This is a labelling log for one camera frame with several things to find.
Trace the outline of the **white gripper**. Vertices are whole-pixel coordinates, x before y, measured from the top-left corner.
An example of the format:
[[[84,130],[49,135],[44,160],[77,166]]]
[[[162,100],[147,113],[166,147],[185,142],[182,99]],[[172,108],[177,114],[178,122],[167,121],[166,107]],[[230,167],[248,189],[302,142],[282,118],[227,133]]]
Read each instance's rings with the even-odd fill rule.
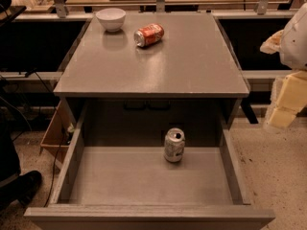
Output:
[[[283,30],[271,35],[260,46],[265,54],[280,50]],[[276,78],[272,84],[271,104],[264,122],[264,129],[286,129],[296,115],[307,106],[307,72],[294,71],[284,78]]]

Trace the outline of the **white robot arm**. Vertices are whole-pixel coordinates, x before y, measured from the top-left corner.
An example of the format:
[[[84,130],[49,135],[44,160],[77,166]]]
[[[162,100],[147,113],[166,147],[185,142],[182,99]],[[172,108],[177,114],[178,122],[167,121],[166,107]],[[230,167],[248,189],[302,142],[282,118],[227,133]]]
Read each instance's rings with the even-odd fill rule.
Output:
[[[260,46],[266,54],[279,53],[280,62],[292,69],[272,85],[264,129],[286,129],[307,106],[307,3],[304,3],[283,30],[270,36]]]

